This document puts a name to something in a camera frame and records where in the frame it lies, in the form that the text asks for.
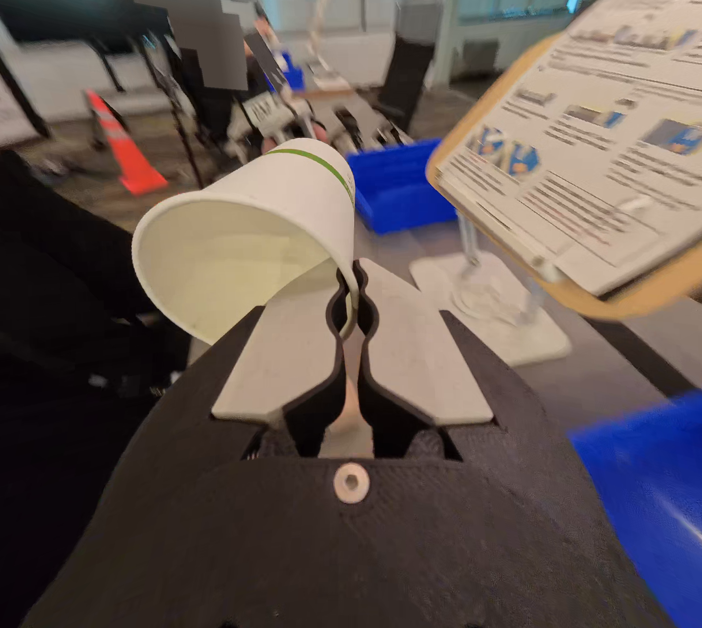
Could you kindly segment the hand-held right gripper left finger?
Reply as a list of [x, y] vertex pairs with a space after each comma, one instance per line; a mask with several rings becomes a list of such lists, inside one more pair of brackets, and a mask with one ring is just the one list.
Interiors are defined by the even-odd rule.
[[284, 412], [332, 376], [347, 323], [346, 282], [313, 267], [264, 306], [211, 414], [278, 424]]

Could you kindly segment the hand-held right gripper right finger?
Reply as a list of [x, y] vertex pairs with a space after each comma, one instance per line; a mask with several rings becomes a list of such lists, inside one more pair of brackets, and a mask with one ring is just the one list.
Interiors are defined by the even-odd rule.
[[371, 384], [428, 424], [490, 422], [494, 414], [434, 303], [368, 258], [355, 266], [359, 305], [371, 308]]

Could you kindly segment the white paper cup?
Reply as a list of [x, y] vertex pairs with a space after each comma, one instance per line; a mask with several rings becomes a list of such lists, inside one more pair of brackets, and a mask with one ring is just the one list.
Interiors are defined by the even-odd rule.
[[143, 290], [170, 321], [215, 344], [251, 309], [320, 264], [346, 286], [352, 329], [355, 179], [331, 145], [294, 138], [203, 190], [172, 196], [131, 244]]

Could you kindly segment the grey desk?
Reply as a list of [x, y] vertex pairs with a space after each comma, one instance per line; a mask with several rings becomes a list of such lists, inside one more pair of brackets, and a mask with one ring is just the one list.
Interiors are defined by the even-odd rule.
[[[356, 223], [355, 257], [368, 257], [411, 284], [411, 262], [460, 247], [455, 222], [385, 236]], [[572, 352], [516, 371], [560, 428], [620, 417], [701, 388], [701, 304], [693, 299], [624, 325], [592, 325], [549, 296], [543, 306], [570, 339]], [[320, 457], [373, 457], [371, 427], [362, 419], [356, 393], [362, 341], [356, 327], [343, 342], [346, 403], [324, 434]]]

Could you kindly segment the white clipboard stand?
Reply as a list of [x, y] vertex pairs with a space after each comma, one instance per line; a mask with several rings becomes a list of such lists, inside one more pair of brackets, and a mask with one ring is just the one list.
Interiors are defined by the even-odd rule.
[[424, 257], [409, 266], [418, 288], [439, 310], [449, 311], [509, 366], [566, 357], [566, 333], [543, 308], [545, 291], [525, 286], [503, 260], [479, 248], [478, 231], [457, 214], [461, 251]]

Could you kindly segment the blue plastic bin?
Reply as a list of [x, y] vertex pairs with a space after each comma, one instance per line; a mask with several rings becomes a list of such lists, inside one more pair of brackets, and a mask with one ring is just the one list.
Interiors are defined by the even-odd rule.
[[676, 627], [700, 627], [701, 391], [568, 437], [654, 597]]
[[420, 140], [347, 157], [356, 212], [368, 230], [383, 236], [457, 219], [453, 205], [426, 179], [427, 163], [441, 142]]

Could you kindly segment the person's black clothing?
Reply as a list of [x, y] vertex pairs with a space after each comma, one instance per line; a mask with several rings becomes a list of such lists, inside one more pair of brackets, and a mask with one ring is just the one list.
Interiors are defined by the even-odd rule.
[[191, 338], [137, 280], [132, 236], [1, 151], [1, 626], [52, 582]]

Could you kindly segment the orange traffic cone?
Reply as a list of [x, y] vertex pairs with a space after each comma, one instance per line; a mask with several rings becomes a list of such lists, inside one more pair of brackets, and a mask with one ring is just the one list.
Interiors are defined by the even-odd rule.
[[91, 113], [96, 147], [110, 150], [120, 170], [119, 181], [132, 195], [143, 196], [165, 189], [166, 178], [145, 158], [117, 113], [95, 91], [83, 91]]

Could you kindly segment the small blue bin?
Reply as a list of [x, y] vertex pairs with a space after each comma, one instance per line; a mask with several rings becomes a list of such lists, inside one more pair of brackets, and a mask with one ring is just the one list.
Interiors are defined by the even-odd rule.
[[283, 50], [278, 53], [275, 53], [274, 57], [290, 88], [294, 92], [304, 91], [304, 72], [300, 67], [297, 67], [294, 64], [290, 53], [287, 50]]

